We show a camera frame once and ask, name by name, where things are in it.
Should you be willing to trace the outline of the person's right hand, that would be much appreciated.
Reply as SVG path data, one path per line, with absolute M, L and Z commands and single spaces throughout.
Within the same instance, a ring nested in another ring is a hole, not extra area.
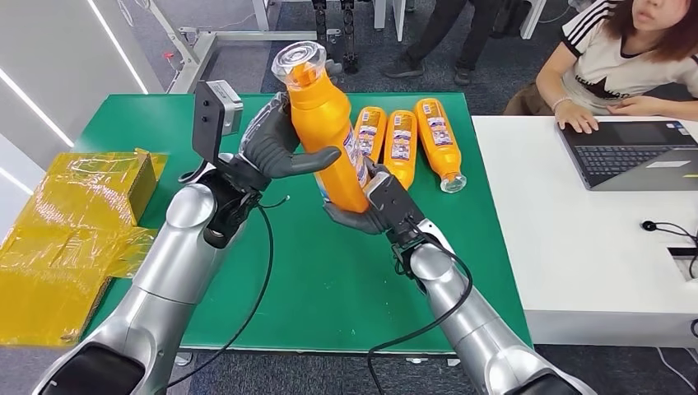
M 563 100 L 554 108 L 558 127 L 564 130 L 571 127 L 577 133 L 591 134 L 598 130 L 598 122 L 593 114 L 571 100 Z

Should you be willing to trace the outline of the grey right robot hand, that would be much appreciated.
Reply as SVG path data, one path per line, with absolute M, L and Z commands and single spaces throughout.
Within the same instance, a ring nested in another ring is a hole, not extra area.
M 378 175 L 380 179 L 387 179 L 390 176 L 384 165 L 375 164 L 368 157 L 364 157 L 364 163 L 370 175 Z M 345 211 L 331 202 L 325 202 L 323 209 L 332 221 L 368 235 L 381 235 L 390 229 L 383 213 L 371 204 L 363 212 Z

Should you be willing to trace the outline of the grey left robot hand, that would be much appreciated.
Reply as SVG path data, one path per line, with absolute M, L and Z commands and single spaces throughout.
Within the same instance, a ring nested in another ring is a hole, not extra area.
M 240 141 L 239 154 L 268 179 L 316 173 L 341 157 L 326 146 L 298 153 L 300 139 L 291 121 L 290 96 L 277 92 L 251 119 Z

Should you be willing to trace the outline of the person's left hand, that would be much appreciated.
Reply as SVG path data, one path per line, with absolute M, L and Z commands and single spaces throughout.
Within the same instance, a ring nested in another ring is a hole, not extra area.
M 663 100 L 639 95 L 607 107 L 609 114 L 623 116 L 659 116 L 663 112 Z

